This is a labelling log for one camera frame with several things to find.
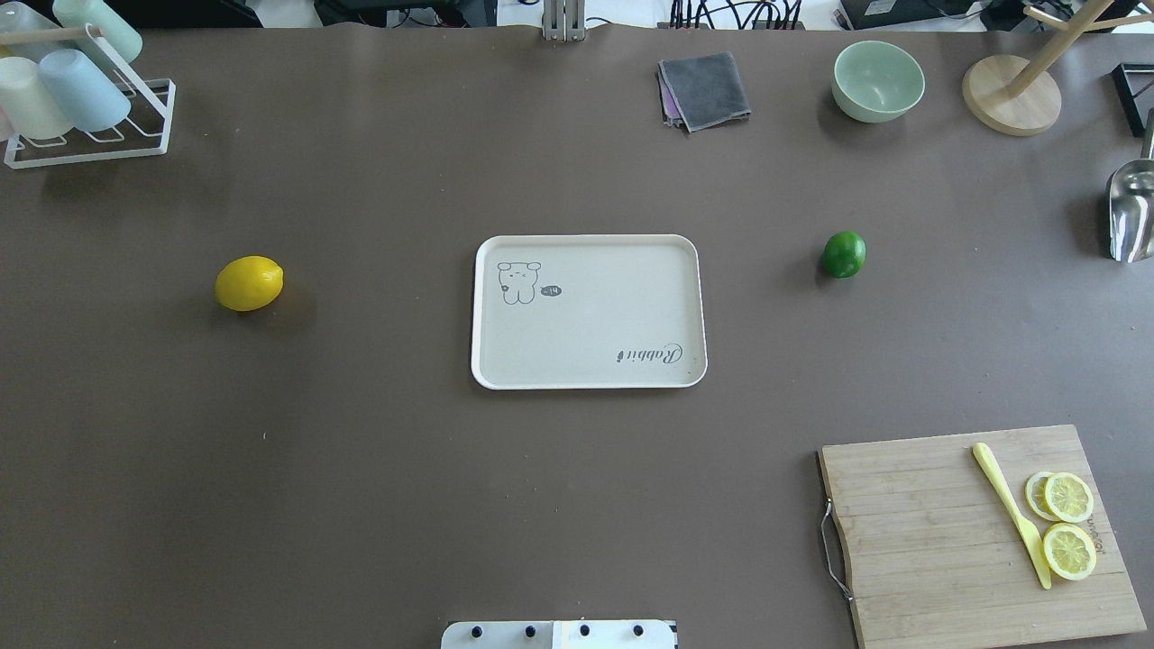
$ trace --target green bowl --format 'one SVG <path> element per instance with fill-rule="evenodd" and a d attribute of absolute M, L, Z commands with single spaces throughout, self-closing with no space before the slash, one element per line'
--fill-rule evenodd
<path fill-rule="evenodd" d="M 857 121 L 901 117 L 924 91 L 922 67 L 897 45 L 862 40 L 842 50 L 833 62 L 833 99 Z"/>

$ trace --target white metal rack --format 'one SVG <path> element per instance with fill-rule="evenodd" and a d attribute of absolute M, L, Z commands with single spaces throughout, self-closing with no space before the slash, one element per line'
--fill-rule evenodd
<path fill-rule="evenodd" d="M 130 102 L 123 122 L 99 133 L 76 128 L 55 140 L 32 140 L 15 134 L 8 140 L 3 162 L 13 169 L 57 164 L 159 156 L 168 150 L 172 133 L 172 107 L 177 84 L 171 79 L 144 81 L 104 37 L 100 29 L 51 29 L 0 35 L 0 45 L 18 45 L 42 40 L 90 40 L 114 66 L 110 70 L 115 87 Z"/>

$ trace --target lemon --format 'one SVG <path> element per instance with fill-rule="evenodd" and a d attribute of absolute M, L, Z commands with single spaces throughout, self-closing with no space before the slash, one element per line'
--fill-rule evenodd
<path fill-rule="evenodd" d="M 1046 562 L 1059 577 L 1081 581 L 1094 572 L 1097 553 L 1094 540 L 1078 525 L 1055 523 L 1042 538 Z"/>
<path fill-rule="evenodd" d="M 1059 519 L 1046 506 L 1046 479 L 1052 475 L 1049 471 L 1039 471 L 1026 480 L 1026 505 L 1042 519 L 1057 522 Z"/>
<path fill-rule="evenodd" d="M 267 256 L 242 256 L 217 275 L 217 301 L 233 311 L 253 311 L 275 300 L 284 288 L 284 269 Z"/>
<path fill-rule="evenodd" d="M 1080 523 L 1094 513 L 1089 485 L 1073 473 L 1054 473 L 1047 478 L 1042 499 L 1058 520 L 1067 523 Z"/>

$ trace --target plastic knife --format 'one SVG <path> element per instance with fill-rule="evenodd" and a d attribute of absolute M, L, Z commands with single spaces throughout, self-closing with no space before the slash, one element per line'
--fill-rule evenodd
<path fill-rule="evenodd" d="M 1026 552 L 1029 552 L 1029 560 L 1034 562 L 1037 581 L 1042 582 L 1042 588 L 1049 590 L 1051 585 L 1050 566 L 1046 562 L 1046 557 L 1042 555 L 1042 535 L 1037 534 L 1037 525 L 1021 515 L 1018 503 L 1014 502 L 1013 495 L 1010 493 L 1010 485 L 1006 484 L 1006 478 L 1002 475 L 1002 467 L 998 467 L 994 452 L 986 442 L 974 445 L 974 457 L 977 458 L 977 464 L 982 468 L 987 479 L 994 485 L 994 491 L 1002 499 L 1002 503 L 1010 512 L 1010 517 L 1013 520 L 1014 527 L 1018 528 L 1022 543 L 1026 544 Z"/>

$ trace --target cup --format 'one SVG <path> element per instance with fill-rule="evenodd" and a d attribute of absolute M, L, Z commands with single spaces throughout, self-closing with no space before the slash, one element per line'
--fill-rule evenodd
<path fill-rule="evenodd" d="M 55 0 L 52 3 L 52 13 L 65 27 L 84 27 L 87 23 L 99 27 L 113 50 L 129 64 L 140 55 L 141 47 L 144 46 L 140 32 L 125 22 L 120 14 L 105 5 L 104 0 Z M 106 59 L 104 53 L 85 45 L 84 42 L 81 42 L 81 49 L 88 53 L 89 58 L 104 66 Z"/>
<path fill-rule="evenodd" d="M 36 64 L 23 57 L 0 59 L 0 109 L 16 133 L 32 140 L 52 140 L 73 124 L 48 95 Z"/>
<path fill-rule="evenodd" d="M 58 50 L 40 61 L 40 81 L 76 128 L 96 133 L 128 117 L 132 104 L 83 52 Z"/>
<path fill-rule="evenodd" d="M 18 31 L 39 31 L 42 29 L 60 29 L 57 23 L 42 16 L 23 2 L 5 2 L 0 5 L 0 33 L 15 33 Z M 20 43 L 8 45 L 17 57 L 24 57 L 39 62 L 48 52 L 54 52 L 67 47 L 59 40 L 42 43 Z"/>
<path fill-rule="evenodd" d="M 857 121 L 897 119 L 926 91 L 926 75 L 908 52 L 881 40 L 846 47 L 833 62 L 833 99 Z"/>
<path fill-rule="evenodd" d="M 3 109 L 0 109 L 0 142 L 6 142 L 15 134 L 16 129 L 13 128 L 12 122 L 8 121 L 8 115 L 3 114 Z"/>

